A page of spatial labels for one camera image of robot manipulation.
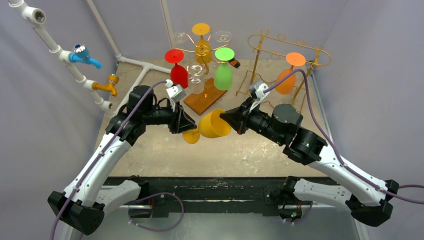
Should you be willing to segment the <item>yellow plastic goblet back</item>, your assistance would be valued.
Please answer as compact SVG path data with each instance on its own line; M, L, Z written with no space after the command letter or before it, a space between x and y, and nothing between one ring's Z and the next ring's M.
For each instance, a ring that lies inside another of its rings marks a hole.
M221 114L224 112L222 109L215 109L206 114L201 118L196 129L182 133L184 141L188 144L196 144L201 136L209 139L227 136L232 128L221 118Z

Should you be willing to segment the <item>yellow plastic goblet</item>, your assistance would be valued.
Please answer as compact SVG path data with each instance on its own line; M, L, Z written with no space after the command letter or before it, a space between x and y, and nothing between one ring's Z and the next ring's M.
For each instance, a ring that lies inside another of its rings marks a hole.
M195 44L195 61L199 64L208 65L212 59L212 48L209 43L211 27L206 23L197 23L192 27L192 33L199 36L199 41Z
M221 114L224 112L222 109L215 109L206 114L201 118L196 129L182 133L184 141L188 144L196 144L201 136L209 139L227 136L232 128L221 118Z

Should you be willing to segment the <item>ribbed clear wine glass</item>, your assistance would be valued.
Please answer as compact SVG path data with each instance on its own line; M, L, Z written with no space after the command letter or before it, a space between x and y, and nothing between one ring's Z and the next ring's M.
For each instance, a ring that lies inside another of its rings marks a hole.
M214 33L214 39L221 44L229 44L232 40L232 34L226 30L216 31Z

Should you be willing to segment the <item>green plastic cup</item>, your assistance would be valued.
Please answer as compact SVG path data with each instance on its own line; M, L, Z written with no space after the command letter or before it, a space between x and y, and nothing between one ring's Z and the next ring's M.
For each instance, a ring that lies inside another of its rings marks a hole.
M222 47L215 51L215 57L221 61L214 74L214 86L221 91L227 91L233 84L233 72L228 61L235 57L235 52L229 47Z

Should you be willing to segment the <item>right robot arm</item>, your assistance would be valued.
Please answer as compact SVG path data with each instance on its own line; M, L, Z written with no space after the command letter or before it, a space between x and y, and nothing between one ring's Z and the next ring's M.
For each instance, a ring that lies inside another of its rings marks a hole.
M279 191L284 203L317 202L348 211L357 221L378 227L390 219L390 200L399 184L394 180L375 178L349 161L336 156L328 142L301 126L303 116L290 104L277 105L272 114L253 106L246 99L239 107L219 116L239 135L251 130L283 148L290 160L313 168L335 181L334 185L315 183L305 178L288 176Z

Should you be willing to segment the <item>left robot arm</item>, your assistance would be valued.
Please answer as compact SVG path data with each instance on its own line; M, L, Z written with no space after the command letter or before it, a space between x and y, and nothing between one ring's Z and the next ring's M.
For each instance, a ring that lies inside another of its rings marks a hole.
M161 106L151 86L139 85L130 92L127 103L106 127L101 142L87 164L62 191L53 191L47 201L56 218L50 232L52 240L79 240L94 233L104 217L127 203L154 203L149 183L132 175L118 186L102 191L110 173L149 125L166 125L172 134L193 130L196 122L188 116L181 100L181 85L165 80L167 97Z

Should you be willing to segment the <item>gold wire wine glass rack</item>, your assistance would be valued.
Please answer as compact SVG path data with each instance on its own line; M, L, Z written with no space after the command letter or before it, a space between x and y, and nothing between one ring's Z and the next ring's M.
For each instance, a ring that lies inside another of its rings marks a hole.
M183 52L194 54L194 58L186 66L191 94L183 102L201 116L227 92L226 90L215 88L214 79L209 77L209 63L222 63L221 60L214 59L213 54L215 51L227 47L232 40L232 35L228 31L217 31L215 39L223 45L212 48L210 38L213 35L213 31L208 24L197 23L192 27L191 32L199 37L198 41L194 41L192 35L187 32L177 32L173 36L173 42L175 44L183 44L190 40L194 46L194 50L181 49Z

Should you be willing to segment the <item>red plastic goblet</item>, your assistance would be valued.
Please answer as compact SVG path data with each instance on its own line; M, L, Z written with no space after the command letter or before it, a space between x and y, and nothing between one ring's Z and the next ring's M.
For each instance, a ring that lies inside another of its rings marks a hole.
M174 64L170 71L170 79L176 85L181 85L183 89L188 87L188 72L180 65L180 62L184 59L184 53L179 49L170 49L165 55L164 59L170 64Z

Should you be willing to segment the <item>yellow plastic goblet front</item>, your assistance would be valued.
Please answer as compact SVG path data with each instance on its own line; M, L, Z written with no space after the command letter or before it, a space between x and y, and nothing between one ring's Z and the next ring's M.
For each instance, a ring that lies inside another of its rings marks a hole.
M211 27L206 23L197 23L192 27L192 33L199 36L199 41L195 44L195 61L199 64L208 65L212 59L212 48L209 43Z

